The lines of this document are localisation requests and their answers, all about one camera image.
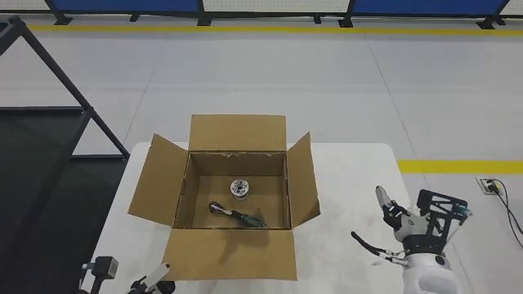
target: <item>yellow stripe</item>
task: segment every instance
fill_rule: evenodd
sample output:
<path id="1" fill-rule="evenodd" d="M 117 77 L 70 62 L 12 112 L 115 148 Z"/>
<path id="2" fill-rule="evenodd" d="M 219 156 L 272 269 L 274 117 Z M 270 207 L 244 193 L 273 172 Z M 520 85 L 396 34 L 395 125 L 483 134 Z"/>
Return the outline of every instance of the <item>yellow stripe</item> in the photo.
<path id="1" fill-rule="evenodd" d="M 443 35 L 443 36 L 494 36 L 520 37 L 523 29 L 398 29 L 398 28 L 352 28 L 293 27 L 293 26 L 182 26 L 182 25 L 29 25 L 39 32 L 111 32 L 111 33 L 322 33 L 322 34 L 385 34 L 385 35 Z"/>
<path id="2" fill-rule="evenodd" d="M 516 160 L 398 160 L 405 174 L 523 174 L 523 161 Z"/>

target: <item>black cable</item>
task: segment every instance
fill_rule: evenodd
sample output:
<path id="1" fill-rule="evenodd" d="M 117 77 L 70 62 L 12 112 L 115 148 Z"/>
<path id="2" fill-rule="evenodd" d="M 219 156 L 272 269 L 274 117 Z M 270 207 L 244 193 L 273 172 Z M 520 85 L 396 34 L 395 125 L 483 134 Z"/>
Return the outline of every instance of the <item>black cable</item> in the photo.
<path id="1" fill-rule="evenodd" d="M 514 230 L 514 226 L 512 225 L 512 218 L 513 218 L 514 221 L 516 222 L 517 230 L 519 230 L 520 233 L 523 235 L 523 230 L 521 230 L 521 227 L 520 227 L 519 222 L 517 222 L 516 217 L 514 216 L 514 214 L 512 213 L 512 211 L 510 210 L 510 208 L 508 207 L 508 192 L 507 192 L 507 187 L 506 187 L 505 184 L 504 184 L 502 181 L 500 181 L 500 180 L 493 179 L 492 181 L 497 181 L 497 182 L 499 182 L 499 184 L 501 184 L 501 186 L 503 187 L 503 190 L 505 191 L 505 199 L 507 200 L 506 203 L 505 203 L 505 201 L 503 201 L 502 196 L 499 194 L 498 187 L 496 186 L 496 184 L 494 184 L 494 188 L 495 188 L 495 189 L 494 189 L 494 192 L 496 193 L 496 195 L 498 195 L 498 198 L 501 200 L 501 202 L 503 203 L 503 205 L 504 205 L 505 208 L 507 209 L 508 224 L 510 225 L 510 229 L 512 230 L 512 233 L 514 234 L 514 237 L 516 238 L 516 241 L 518 242 L 518 244 L 520 244 L 520 247 L 523 248 L 523 244 L 521 244 L 520 239 L 517 237 L 516 231 Z"/>
<path id="2" fill-rule="evenodd" d="M 367 249 L 367 251 L 371 252 L 372 254 L 374 254 L 375 256 L 379 256 L 379 252 L 382 252 L 382 253 L 385 253 L 386 251 L 382 248 L 379 248 L 379 247 L 373 247 L 372 245 L 368 244 L 367 242 L 365 242 L 356 232 L 351 232 L 351 236 L 356 240 L 358 241 L 358 243 L 364 247 L 365 249 Z"/>

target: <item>power outlet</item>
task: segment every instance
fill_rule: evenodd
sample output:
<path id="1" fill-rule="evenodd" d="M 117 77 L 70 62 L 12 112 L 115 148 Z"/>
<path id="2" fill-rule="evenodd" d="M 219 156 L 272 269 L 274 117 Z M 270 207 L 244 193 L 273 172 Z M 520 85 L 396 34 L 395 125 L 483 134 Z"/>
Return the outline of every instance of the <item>power outlet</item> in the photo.
<path id="1" fill-rule="evenodd" d="M 483 192 L 484 195 L 496 195 L 494 191 L 489 190 L 489 181 L 492 180 L 492 178 L 489 177 L 476 177 L 477 184 L 480 186 L 481 192 Z M 499 187 L 499 184 L 497 182 L 494 182 L 494 184 L 499 189 L 499 195 L 503 195 L 503 189 Z"/>

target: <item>metal frame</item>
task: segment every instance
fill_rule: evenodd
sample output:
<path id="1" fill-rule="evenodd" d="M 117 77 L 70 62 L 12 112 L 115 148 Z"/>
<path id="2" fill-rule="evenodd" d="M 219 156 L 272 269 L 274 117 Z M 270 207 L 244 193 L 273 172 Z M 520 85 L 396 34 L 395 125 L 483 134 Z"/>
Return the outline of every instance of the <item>metal frame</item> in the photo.
<path id="1" fill-rule="evenodd" d="M 123 147 L 116 135 L 109 129 L 107 124 L 101 119 L 100 115 L 92 108 L 87 99 L 80 93 L 78 88 L 71 82 L 71 80 L 64 73 L 62 68 L 49 55 L 49 52 L 36 39 L 33 33 L 29 30 L 27 25 L 18 16 L 12 16 L 9 19 L 9 25 L 0 33 L 0 55 L 18 38 L 22 37 L 33 48 L 36 54 L 43 60 L 47 67 L 55 74 L 69 93 L 76 99 L 76 101 L 87 112 L 92 114 L 92 119 L 98 127 L 105 133 L 107 137 L 113 142 L 125 158 L 129 158 L 128 151 Z"/>
<path id="2" fill-rule="evenodd" d="M 0 107 L 0 116 L 71 116 L 78 117 L 79 123 L 77 128 L 74 130 L 74 135 L 67 145 L 65 145 L 60 151 L 58 158 L 53 163 L 51 170 L 42 178 L 42 187 L 38 190 L 36 199 L 32 202 L 29 210 L 25 215 L 22 216 L 20 227 L 13 234 L 11 241 L 8 243 L 10 250 L 5 256 L 5 263 L 0 266 L 0 278 L 7 274 L 7 270 L 11 268 L 12 264 L 16 261 L 20 250 L 25 245 L 25 235 L 32 229 L 35 216 L 39 214 L 45 208 L 49 198 L 51 197 L 52 191 L 56 186 L 57 180 L 65 169 L 65 166 L 69 161 L 75 161 L 79 159 L 102 159 L 104 161 L 117 159 L 119 161 L 127 161 L 130 157 L 128 151 L 123 147 L 122 143 L 118 140 L 116 135 L 109 129 L 105 122 L 101 119 L 100 115 L 94 110 L 89 104 L 87 99 L 80 93 L 78 88 L 71 82 L 71 80 L 65 75 L 64 71 L 60 66 L 53 60 L 51 55 L 46 51 L 42 44 L 34 37 L 27 25 L 18 16 L 12 16 L 8 19 L 8 23 L 0 23 L 0 56 L 9 48 L 9 46 L 16 41 L 19 37 L 22 37 L 37 53 L 37 55 L 43 60 L 47 67 L 56 75 L 60 82 L 65 88 L 71 93 L 71 95 L 77 100 L 80 106 L 76 107 L 13 107 L 3 108 Z M 74 150 L 80 141 L 88 123 L 92 120 L 98 125 L 98 127 L 105 133 L 111 142 L 117 147 L 121 154 L 117 155 L 81 155 L 74 156 Z"/>
<path id="3" fill-rule="evenodd" d="M 343 20 L 339 20 L 338 23 L 340 28 L 352 28 L 351 17 L 353 16 L 354 6 L 356 5 L 356 0 L 349 0 L 349 6 L 346 9 L 346 13 L 343 16 Z"/>
<path id="4" fill-rule="evenodd" d="M 49 6 L 49 10 L 56 18 L 55 25 L 68 25 L 71 20 L 71 17 L 65 17 L 64 13 L 59 11 L 55 3 L 52 0 L 43 0 Z"/>
<path id="5" fill-rule="evenodd" d="M 351 28 L 353 24 L 351 17 L 413 17 L 413 18 L 459 18 L 459 19 L 485 19 L 477 24 L 482 29 L 492 29 L 492 23 L 498 21 L 504 24 L 502 18 L 523 18 L 523 16 L 501 16 L 501 11 L 510 0 L 504 0 L 498 10 L 493 15 L 473 15 L 473 14 L 395 14 L 395 13 L 354 13 L 356 0 L 349 0 L 349 5 L 345 13 L 342 12 L 242 12 L 242 11 L 205 11 L 203 0 L 196 0 L 197 11 L 75 11 L 59 10 L 52 0 L 44 0 L 50 7 L 50 11 L 4 11 L 14 13 L 52 13 L 56 19 L 56 25 L 67 25 L 72 18 L 68 15 L 96 15 L 96 14 L 123 14 L 130 15 L 130 22 L 136 22 L 142 15 L 151 16 L 170 16 L 170 17 L 190 17 L 198 19 L 198 26 L 209 26 L 213 19 L 235 19 L 235 18 L 259 18 L 259 17 L 313 17 L 316 24 L 321 24 L 321 17 L 334 16 L 343 17 L 338 23 L 342 28 Z"/>
<path id="6" fill-rule="evenodd" d="M 498 25 L 506 25 L 505 21 L 500 17 L 500 14 L 508 2 L 510 2 L 510 0 L 503 0 L 493 15 L 488 16 L 481 22 L 476 22 L 476 24 L 478 24 L 478 26 L 482 29 L 494 29 L 494 26 L 492 25 L 494 22 L 496 22 Z"/>

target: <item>open cardboard box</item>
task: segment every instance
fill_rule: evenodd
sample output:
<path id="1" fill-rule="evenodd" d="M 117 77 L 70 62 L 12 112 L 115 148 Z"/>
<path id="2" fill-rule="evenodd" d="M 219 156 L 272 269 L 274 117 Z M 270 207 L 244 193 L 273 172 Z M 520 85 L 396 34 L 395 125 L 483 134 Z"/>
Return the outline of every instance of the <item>open cardboard box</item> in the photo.
<path id="1" fill-rule="evenodd" d="M 245 200 L 230 192 L 239 178 Z M 212 214 L 211 201 L 268 227 Z M 320 214 L 310 133 L 287 150 L 285 116 L 193 115 L 189 151 L 154 135 L 129 213 L 172 227 L 165 280 L 295 280 L 293 228 Z"/>

